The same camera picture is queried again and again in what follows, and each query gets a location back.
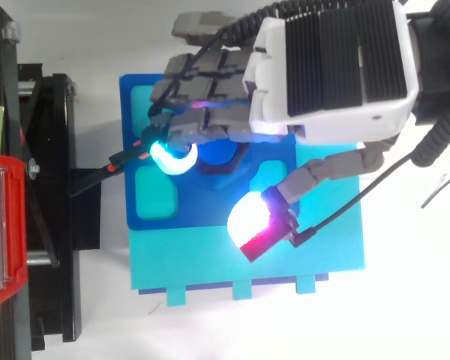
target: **metal rod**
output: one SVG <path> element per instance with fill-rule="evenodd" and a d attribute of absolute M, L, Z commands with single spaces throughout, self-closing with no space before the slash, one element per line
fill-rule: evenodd
<path fill-rule="evenodd" d="M 35 81 L 20 81 L 18 83 L 18 95 L 20 97 L 30 97 L 34 87 Z"/>
<path fill-rule="evenodd" d="M 45 250 L 27 251 L 28 266 L 45 266 L 52 265 L 48 253 Z"/>

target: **red plastic part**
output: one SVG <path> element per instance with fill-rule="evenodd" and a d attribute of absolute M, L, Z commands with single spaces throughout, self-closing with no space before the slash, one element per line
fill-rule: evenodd
<path fill-rule="evenodd" d="M 0 304 L 16 294 L 27 282 L 25 219 L 25 165 L 14 157 L 0 156 L 5 174 L 5 218 L 7 270 L 10 280 L 0 290 Z"/>

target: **black heat sink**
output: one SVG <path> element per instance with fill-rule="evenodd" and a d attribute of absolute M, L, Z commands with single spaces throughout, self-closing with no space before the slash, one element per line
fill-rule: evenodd
<path fill-rule="evenodd" d="M 315 3 L 286 20 L 289 116 L 358 107 L 364 99 L 405 98 L 392 1 L 327 0 L 322 7 Z"/>

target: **screw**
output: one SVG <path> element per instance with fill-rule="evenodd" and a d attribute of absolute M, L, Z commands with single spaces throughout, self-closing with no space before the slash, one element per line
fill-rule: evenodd
<path fill-rule="evenodd" d="M 38 173 L 40 173 L 40 165 L 32 158 L 28 161 L 28 177 L 31 180 L 35 180 Z"/>
<path fill-rule="evenodd" d="M 9 21 L 3 29 L 3 38 L 12 44 L 18 44 L 22 40 L 22 29 L 18 22 Z"/>

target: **red box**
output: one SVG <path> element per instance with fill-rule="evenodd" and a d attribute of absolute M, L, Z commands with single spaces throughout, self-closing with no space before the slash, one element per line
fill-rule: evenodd
<path fill-rule="evenodd" d="M 0 156 L 0 304 L 27 282 L 25 165 Z"/>

